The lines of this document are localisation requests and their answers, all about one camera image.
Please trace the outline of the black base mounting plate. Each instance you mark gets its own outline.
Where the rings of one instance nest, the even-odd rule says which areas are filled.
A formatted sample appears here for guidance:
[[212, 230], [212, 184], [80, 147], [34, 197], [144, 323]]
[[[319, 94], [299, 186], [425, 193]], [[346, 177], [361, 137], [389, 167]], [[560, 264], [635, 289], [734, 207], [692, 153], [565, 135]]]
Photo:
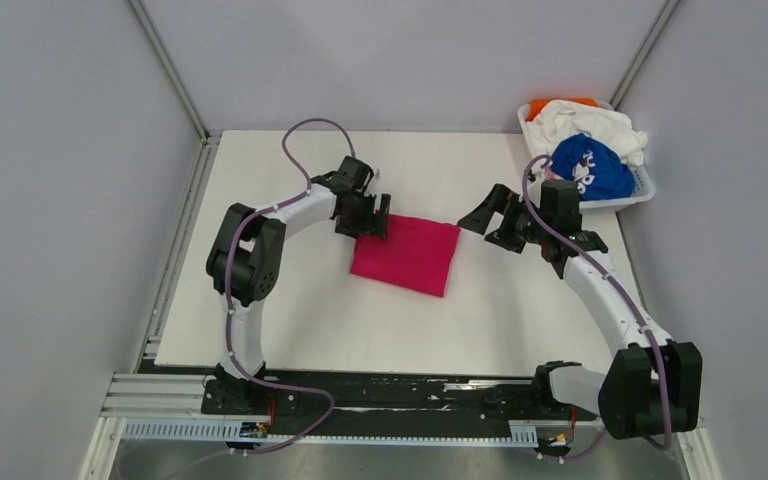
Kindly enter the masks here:
[[318, 418], [319, 436], [467, 438], [510, 436], [512, 421], [594, 419], [549, 399], [529, 377], [470, 377], [269, 369], [266, 386], [217, 372], [200, 410], [214, 416], [264, 416], [270, 432], [297, 434]]

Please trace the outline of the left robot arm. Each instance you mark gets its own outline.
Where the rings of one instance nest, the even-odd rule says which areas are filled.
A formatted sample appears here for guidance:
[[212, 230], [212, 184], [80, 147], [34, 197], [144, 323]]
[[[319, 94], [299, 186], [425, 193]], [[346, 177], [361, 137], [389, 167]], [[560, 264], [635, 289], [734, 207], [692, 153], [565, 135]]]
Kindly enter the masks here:
[[368, 191], [377, 175], [373, 167], [347, 156], [337, 169], [307, 177], [305, 189], [288, 199], [260, 207], [235, 203], [226, 211], [206, 272], [225, 315], [224, 352], [215, 376], [239, 411], [256, 412], [266, 400], [263, 310], [277, 284], [285, 242], [325, 221], [351, 238], [386, 238], [391, 197]]

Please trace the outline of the white perforated laundry basket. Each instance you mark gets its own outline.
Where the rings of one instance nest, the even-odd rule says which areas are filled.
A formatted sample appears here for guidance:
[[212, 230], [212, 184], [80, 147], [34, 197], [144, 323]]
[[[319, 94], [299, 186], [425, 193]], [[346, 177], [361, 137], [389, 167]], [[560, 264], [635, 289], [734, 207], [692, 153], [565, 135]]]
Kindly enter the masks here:
[[533, 101], [518, 110], [528, 158], [526, 175], [541, 183], [569, 180], [580, 209], [618, 211], [654, 196], [644, 168], [647, 134], [600, 102]]

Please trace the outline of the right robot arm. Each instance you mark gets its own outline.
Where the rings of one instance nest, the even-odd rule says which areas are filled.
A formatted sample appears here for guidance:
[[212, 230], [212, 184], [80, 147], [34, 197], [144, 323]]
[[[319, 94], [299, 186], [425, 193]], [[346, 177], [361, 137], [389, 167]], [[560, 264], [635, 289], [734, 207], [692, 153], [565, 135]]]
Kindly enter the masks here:
[[699, 420], [703, 358], [691, 342], [676, 341], [620, 281], [607, 244], [583, 227], [572, 182], [549, 180], [539, 202], [496, 184], [458, 227], [520, 253], [535, 244], [583, 302], [613, 360], [606, 373], [577, 362], [552, 361], [535, 371], [531, 403], [544, 417], [574, 405], [597, 415], [615, 439], [669, 439]]

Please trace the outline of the aluminium frame rail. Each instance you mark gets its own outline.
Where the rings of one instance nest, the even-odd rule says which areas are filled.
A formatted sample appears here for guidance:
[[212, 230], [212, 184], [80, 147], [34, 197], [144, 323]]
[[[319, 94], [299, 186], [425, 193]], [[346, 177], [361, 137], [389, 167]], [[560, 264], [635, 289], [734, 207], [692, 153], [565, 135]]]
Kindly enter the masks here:
[[216, 376], [117, 374], [102, 410], [106, 414], [184, 417], [264, 416], [276, 408], [301, 416], [332, 405], [354, 413], [473, 411], [503, 420], [592, 420], [594, 410], [550, 397], [544, 381], [530, 377], [432, 378], [392, 373], [275, 370], [254, 403], [235, 397]]

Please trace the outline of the orange t-shirt in basket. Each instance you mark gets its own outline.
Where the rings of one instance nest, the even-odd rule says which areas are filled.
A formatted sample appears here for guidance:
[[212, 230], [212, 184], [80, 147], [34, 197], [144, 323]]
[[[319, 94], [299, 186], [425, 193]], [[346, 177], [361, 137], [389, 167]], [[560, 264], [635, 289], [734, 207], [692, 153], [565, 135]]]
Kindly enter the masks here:
[[[534, 99], [529, 102], [529, 112], [523, 114], [523, 119], [526, 122], [532, 121], [549, 103], [555, 101], [553, 99]], [[581, 105], [599, 107], [600, 104], [593, 98], [589, 97], [577, 97], [577, 98], [564, 98], [564, 101], [569, 101]]]

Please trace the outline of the white t-shirt in basket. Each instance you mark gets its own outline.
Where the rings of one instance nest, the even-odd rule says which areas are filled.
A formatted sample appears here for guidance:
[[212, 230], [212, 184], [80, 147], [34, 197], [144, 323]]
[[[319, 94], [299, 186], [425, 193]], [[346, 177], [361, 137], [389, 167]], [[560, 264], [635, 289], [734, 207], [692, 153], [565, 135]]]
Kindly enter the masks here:
[[570, 100], [551, 100], [536, 114], [531, 104], [518, 112], [528, 151], [534, 156], [552, 154], [559, 144], [577, 134], [593, 138], [629, 166], [645, 162], [648, 135], [637, 130], [631, 118], [621, 112]]

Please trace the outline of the pink t-shirt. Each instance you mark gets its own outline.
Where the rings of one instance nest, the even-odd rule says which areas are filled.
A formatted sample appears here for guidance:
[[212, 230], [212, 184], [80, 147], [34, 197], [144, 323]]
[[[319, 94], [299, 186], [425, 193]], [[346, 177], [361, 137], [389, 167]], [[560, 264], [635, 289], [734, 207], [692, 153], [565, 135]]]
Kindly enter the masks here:
[[356, 240], [349, 272], [442, 298], [460, 233], [450, 223], [391, 215], [385, 239], [369, 234]]

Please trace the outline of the blue t-shirt in basket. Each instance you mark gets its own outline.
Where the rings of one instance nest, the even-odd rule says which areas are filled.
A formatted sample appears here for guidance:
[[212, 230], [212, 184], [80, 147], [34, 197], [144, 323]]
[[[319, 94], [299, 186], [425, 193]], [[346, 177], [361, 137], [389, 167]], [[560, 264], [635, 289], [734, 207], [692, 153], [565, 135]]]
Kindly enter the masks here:
[[635, 190], [631, 169], [617, 153], [584, 133], [561, 141], [551, 157], [552, 171], [572, 181], [584, 201], [627, 198]]

